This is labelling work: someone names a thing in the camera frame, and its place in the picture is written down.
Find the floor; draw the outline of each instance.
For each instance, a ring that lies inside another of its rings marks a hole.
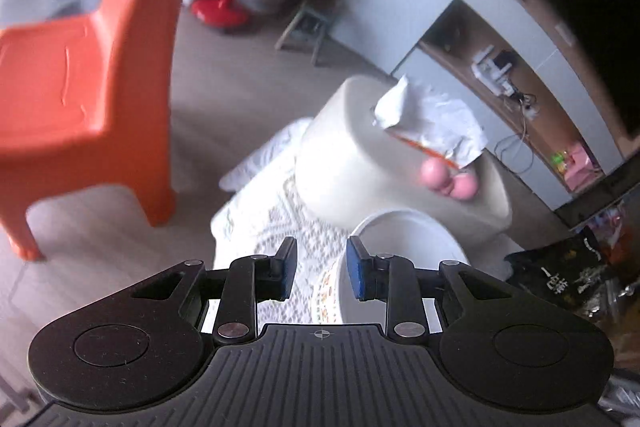
[[[96,2],[0,0],[0,28]],[[184,259],[210,265],[215,243],[209,220],[228,198],[218,189],[220,176],[289,121],[313,116],[348,76],[384,78],[333,42],[318,68],[311,67],[307,54],[278,53],[273,44],[283,28],[283,23],[270,23],[256,32],[225,36],[187,11],[181,15],[172,78],[178,202],[165,227],[149,227],[124,188],[96,187],[31,209],[29,222],[45,263],[18,260],[0,232],[0,375],[11,384],[33,385],[28,346],[53,319]],[[508,173],[506,183],[514,205],[509,234],[516,242],[533,248],[566,234],[527,187]]]

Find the small wooden stool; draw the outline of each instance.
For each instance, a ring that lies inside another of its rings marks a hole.
[[[334,3],[329,0],[303,0],[298,12],[284,30],[278,42],[276,50],[286,47],[290,37],[299,42],[313,43],[311,64],[318,64],[320,48],[334,19]]]

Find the black bag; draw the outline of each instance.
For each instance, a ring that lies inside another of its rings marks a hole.
[[[568,310],[579,308],[614,275],[589,227],[564,241],[504,259],[513,267],[508,283]]]

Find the orange plastic chair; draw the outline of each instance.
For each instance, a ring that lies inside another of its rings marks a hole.
[[[153,226],[175,195],[169,84],[180,0],[102,0],[94,13],[0,30],[0,225],[42,257],[35,201],[98,184],[130,187]]]

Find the white device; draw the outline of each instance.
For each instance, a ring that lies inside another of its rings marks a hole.
[[[494,50],[491,44],[484,50],[474,55],[471,63],[471,71],[495,96],[511,96],[515,89],[507,76],[513,65],[508,62],[502,69],[495,65],[489,54]]]

